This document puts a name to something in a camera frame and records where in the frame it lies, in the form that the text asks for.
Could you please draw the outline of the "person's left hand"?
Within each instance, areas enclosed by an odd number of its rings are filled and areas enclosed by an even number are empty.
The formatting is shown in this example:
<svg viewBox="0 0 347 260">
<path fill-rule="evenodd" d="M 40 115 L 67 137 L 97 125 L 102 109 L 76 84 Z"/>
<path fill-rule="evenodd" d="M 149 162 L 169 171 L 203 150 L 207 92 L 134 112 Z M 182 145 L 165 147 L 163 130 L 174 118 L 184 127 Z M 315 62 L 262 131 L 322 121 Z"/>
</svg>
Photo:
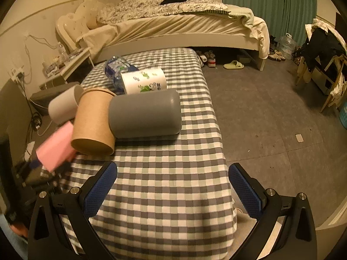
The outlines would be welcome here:
<svg viewBox="0 0 347 260">
<path fill-rule="evenodd" d="M 20 237 L 28 239 L 29 230 L 23 223 L 14 222 L 13 224 L 10 224 L 9 227 Z"/>
</svg>

